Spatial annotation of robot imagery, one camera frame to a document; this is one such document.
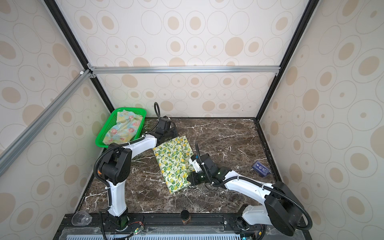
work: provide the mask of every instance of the basket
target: basket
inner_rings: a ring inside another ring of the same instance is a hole
[[[97,135],[97,138],[95,140],[95,143],[98,147],[104,147],[104,148],[108,148],[108,145],[105,145],[103,143],[103,140],[104,140],[104,137],[105,135],[107,134],[107,132],[113,127],[116,125],[116,118],[117,118],[117,114],[118,112],[122,112],[123,110],[126,110],[126,111],[130,111],[130,112],[134,112],[138,115],[141,115],[143,116],[143,119],[141,120],[141,124],[139,126],[139,129],[137,130],[137,133],[136,133],[136,136],[131,139],[131,140],[135,140],[135,139],[138,139],[140,137],[140,133],[141,133],[141,130],[143,129],[143,126],[144,126],[144,119],[145,119],[145,116],[147,114],[147,111],[145,111],[145,109],[143,108],[117,108],[115,109],[111,115],[109,116],[108,120],[106,121],[106,123],[104,124],[103,128],[101,129],[101,131],[99,132],[99,135]]]

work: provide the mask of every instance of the patterned wallpaper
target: patterned wallpaper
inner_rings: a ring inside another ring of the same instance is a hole
[[[314,240],[382,239],[384,1],[325,0],[261,124]]]
[[[0,1],[0,154],[82,67],[36,0]]]
[[[51,240],[74,211],[109,116],[86,80],[0,177],[0,239]]]
[[[57,0],[93,66],[279,65],[308,0]]]
[[[156,117],[153,103],[168,117],[253,117],[274,73],[99,74],[118,107],[145,108]]]

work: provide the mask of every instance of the brown marble tabletop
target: brown marble tabletop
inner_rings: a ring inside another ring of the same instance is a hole
[[[251,119],[172,119],[179,136],[187,136],[193,151],[195,142],[201,154],[208,153],[218,166],[262,182],[274,182],[272,174],[262,178],[252,169],[259,160],[268,168],[263,147]],[[151,129],[156,119],[146,119],[144,127]],[[107,207],[105,185],[94,179],[81,210],[96,213]],[[187,187],[170,194],[160,173],[152,149],[132,160],[131,173],[125,184],[125,200],[130,213],[193,213],[237,212],[243,204],[259,205],[255,200],[219,188],[212,191],[204,184]]]

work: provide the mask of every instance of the light blue slotted panel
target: light blue slotted panel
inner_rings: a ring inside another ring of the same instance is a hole
[[[126,237],[124,234],[110,235],[108,240]],[[240,236],[234,233],[207,233],[207,234],[147,234],[132,236],[129,240],[239,240]],[[103,240],[101,234],[95,235],[68,235],[66,240]]]

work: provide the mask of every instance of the folded cloth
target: folded cloth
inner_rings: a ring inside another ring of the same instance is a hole
[[[135,137],[142,119],[142,116],[137,115],[134,112],[126,110],[118,112],[116,125],[107,132],[103,139],[103,143],[109,145],[113,142],[117,144],[129,142]]]
[[[153,149],[153,152],[169,193],[174,194],[176,191],[190,185],[187,177],[195,169],[188,162],[193,152],[185,136],[160,144]]]

